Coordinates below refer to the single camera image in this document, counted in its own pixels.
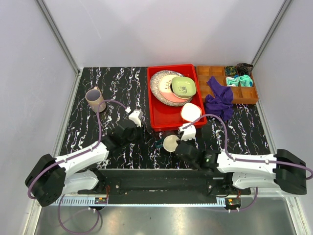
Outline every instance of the red tray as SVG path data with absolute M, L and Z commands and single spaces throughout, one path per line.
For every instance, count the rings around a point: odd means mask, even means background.
M 155 131 L 173 131 L 178 130 L 186 121 L 184 121 L 180 112 L 182 106 L 173 107 L 163 104 L 159 101 L 150 90 L 150 79 L 151 77 L 162 70 L 172 70 L 179 72 L 186 77 L 190 77 L 195 81 L 197 93 L 194 95 L 191 103 L 198 105 L 202 109 L 202 114 L 205 114 L 203 102 L 200 93 L 200 87 L 198 84 L 195 67 L 191 64 L 188 65 L 167 65 L 167 66 L 155 66 L 147 68 L 147 79 L 148 79 L 148 97 L 149 97 L 149 109 L 150 109 L 150 122 L 151 127 Z M 195 123 L 196 128 L 200 128 L 206 125 L 206 118 L 202 118 L 200 121 Z

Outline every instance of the white cup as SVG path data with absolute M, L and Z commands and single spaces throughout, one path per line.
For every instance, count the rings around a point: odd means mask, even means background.
M 170 153 L 174 152 L 178 146 L 177 140 L 179 138 L 176 135 L 167 136 L 163 141 L 163 148 Z
M 85 98 L 95 113 L 98 111 L 99 104 L 104 100 L 98 87 L 94 87 L 93 89 L 87 91 Z M 99 107 L 99 112 L 105 110 L 106 106 L 106 103 L 103 102 Z

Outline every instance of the metal floor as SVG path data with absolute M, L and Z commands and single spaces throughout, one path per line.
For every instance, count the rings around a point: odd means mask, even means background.
M 251 198 L 243 198 L 243 207 Z M 62 221 L 82 207 L 61 207 Z M 107 207 L 101 210 L 102 223 L 91 235 L 295 235 L 283 198 L 258 198 L 247 211 L 227 213 L 205 208 Z M 96 215 L 85 211 L 65 226 L 84 232 L 93 226 Z M 36 235 L 67 235 L 58 223 L 57 206 L 42 209 Z

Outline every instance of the plate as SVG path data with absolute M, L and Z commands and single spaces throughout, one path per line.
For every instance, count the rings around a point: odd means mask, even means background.
M 160 81 L 163 77 L 167 76 L 167 75 L 175 75 L 175 76 L 179 76 L 179 77 L 184 77 L 182 74 L 175 72 L 175 71 L 171 71 L 171 70 L 162 70 L 159 71 L 157 73 L 155 73 L 150 80 L 150 89 L 152 94 L 159 100 L 161 101 L 163 104 L 169 105 L 169 106 L 183 106 L 184 104 L 190 102 L 192 100 L 192 97 L 189 99 L 183 99 L 184 102 L 172 102 L 168 99 L 166 99 L 162 94 L 161 91 L 159 89 L 159 84 Z

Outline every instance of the marble table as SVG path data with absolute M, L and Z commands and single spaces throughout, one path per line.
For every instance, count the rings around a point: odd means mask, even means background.
M 180 169 L 190 166 L 163 148 L 156 148 L 162 132 L 155 132 L 150 125 L 146 67 L 84 68 L 75 101 L 68 121 L 61 155 L 84 148 L 98 139 L 95 113 L 85 100 L 86 92 L 98 86 L 104 99 L 121 101 L 131 109 L 144 112 L 144 141 L 130 144 L 110 159 L 99 163 L 99 169 Z M 270 153 L 260 116 L 255 105 L 234 105 L 234 115 L 227 123 L 228 151 L 236 154 L 262 155 Z M 108 104 L 101 114 L 103 135 L 127 118 L 126 112 L 117 104 Z M 197 132 L 196 145 L 200 149 L 220 150 L 224 144 L 221 124 L 209 119 L 208 124 Z

